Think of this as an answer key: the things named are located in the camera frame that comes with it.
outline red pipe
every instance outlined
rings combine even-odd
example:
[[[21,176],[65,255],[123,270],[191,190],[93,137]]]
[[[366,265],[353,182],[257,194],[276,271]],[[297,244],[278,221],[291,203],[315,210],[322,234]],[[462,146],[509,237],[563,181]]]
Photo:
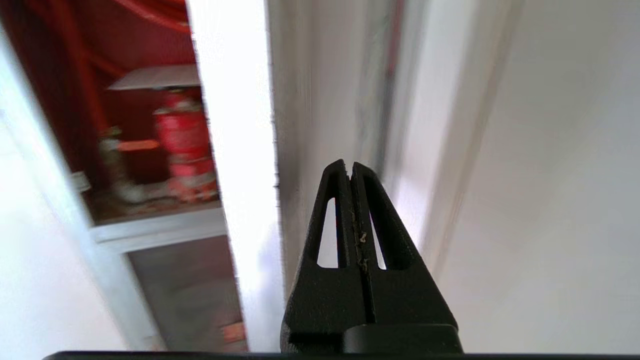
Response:
[[[397,0],[394,7],[394,19],[391,27],[391,44],[389,46],[389,60],[387,73],[392,74],[396,71],[398,47],[400,46],[401,25],[403,21],[404,0]]]
[[[127,74],[127,72],[119,67],[118,65],[110,62],[109,60],[103,58],[98,53],[95,53],[91,50],[85,49],[84,55],[86,58],[91,61],[98,69],[106,72],[107,74],[113,76],[114,78],[120,79]]]
[[[139,150],[152,150],[160,147],[160,143],[157,140],[137,140],[130,142],[119,142],[118,151],[139,151]]]
[[[142,19],[149,20],[154,24],[164,26],[166,28],[190,34],[189,24],[186,21],[179,21],[169,18],[167,14],[154,11],[151,7],[144,5],[136,0],[114,0],[116,3],[129,9]]]
[[[50,28],[53,28],[53,20],[50,18],[51,12],[41,1],[27,0],[27,6],[31,8],[31,11],[35,12]]]
[[[169,3],[179,4],[184,6],[184,0],[166,0]]]
[[[68,48],[72,66],[76,69],[91,121],[100,135],[106,134],[109,123],[98,98],[93,72],[86,61],[82,38],[72,15],[71,7],[67,0],[49,0],[49,6]]]
[[[187,22],[187,8],[183,3],[182,6],[176,7],[174,4],[167,4],[158,0],[135,0],[140,5],[154,9],[156,13],[164,15],[164,17],[171,19],[175,22]]]

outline metal shelf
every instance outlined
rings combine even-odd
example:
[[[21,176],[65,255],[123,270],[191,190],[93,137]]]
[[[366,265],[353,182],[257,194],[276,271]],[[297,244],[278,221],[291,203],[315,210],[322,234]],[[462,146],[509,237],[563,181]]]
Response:
[[[119,253],[225,235],[227,225],[220,201],[204,209],[179,214],[98,225],[95,241]]]

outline black plastic part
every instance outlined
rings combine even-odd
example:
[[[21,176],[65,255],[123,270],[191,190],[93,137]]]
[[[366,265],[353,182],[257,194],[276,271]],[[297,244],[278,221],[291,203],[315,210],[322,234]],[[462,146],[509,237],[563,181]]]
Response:
[[[527,355],[527,354],[456,354],[418,356],[416,354],[213,354],[207,352],[115,352],[66,351],[45,357],[44,360],[640,360],[637,355]]]
[[[332,197],[336,200],[338,269],[317,265],[326,203]],[[378,268],[369,214],[387,270]],[[405,343],[418,347],[412,352],[420,352],[419,343],[424,354],[462,352],[458,324],[378,177],[355,163],[349,180],[344,162],[338,160],[324,170],[320,181],[285,309],[280,349],[305,354],[354,349],[380,352],[389,343],[381,341],[389,329],[394,330],[397,345],[404,338]],[[395,351],[397,347],[390,344],[391,348]]]
[[[359,325],[344,333],[349,354],[460,354],[458,330],[451,325]]]
[[[317,257],[331,198],[335,198],[339,268],[322,268]],[[344,162],[339,160],[327,166],[320,180],[307,241],[282,320],[283,352],[340,352],[342,333],[365,323],[352,209],[349,179]]]

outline white door frame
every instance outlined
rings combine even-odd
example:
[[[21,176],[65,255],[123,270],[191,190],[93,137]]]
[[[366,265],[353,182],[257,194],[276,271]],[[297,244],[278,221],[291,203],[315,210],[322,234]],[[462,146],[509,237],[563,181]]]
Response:
[[[187,6],[248,346],[277,352],[284,283],[267,4]]]
[[[131,350],[162,348],[126,255],[98,246],[93,222],[4,27],[0,26],[0,94],[6,126],[36,184],[70,234]]]

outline gray floor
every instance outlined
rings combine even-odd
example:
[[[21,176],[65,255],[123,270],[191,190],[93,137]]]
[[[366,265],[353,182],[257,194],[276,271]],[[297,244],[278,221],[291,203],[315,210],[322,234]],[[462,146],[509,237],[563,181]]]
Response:
[[[129,259],[168,350],[238,351],[221,328],[242,321],[226,236],[132,252]]]

